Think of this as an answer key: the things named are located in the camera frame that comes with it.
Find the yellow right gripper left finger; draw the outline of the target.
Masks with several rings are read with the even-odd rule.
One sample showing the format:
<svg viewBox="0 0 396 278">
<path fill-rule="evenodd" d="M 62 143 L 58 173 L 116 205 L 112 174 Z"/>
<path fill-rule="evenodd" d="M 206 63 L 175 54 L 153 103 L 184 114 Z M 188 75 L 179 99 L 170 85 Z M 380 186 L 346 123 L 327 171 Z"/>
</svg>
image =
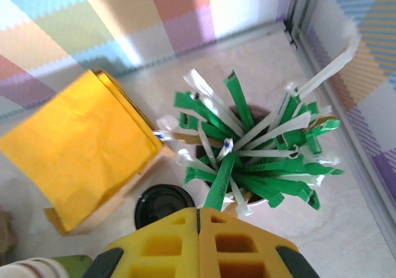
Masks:
<svg viewBox="0 0 396 278">
<path fill-rule="evenodd" d="M 199 277 L 197 209 L 185 208 L 105 248 L 84 277 Z"/>
</svg>

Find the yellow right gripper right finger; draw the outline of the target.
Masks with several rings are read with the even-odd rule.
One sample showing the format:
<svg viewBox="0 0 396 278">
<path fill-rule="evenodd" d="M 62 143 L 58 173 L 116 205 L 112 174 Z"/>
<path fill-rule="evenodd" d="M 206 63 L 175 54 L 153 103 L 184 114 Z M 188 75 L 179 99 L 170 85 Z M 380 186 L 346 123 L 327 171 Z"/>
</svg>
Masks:
<svg viewBox="0 0 396 278">
<path fill-rule="evenodd" d="M 211 208 L 200 208 L 201 277 L 318 277 L 291 241 Z"/>
</svg>

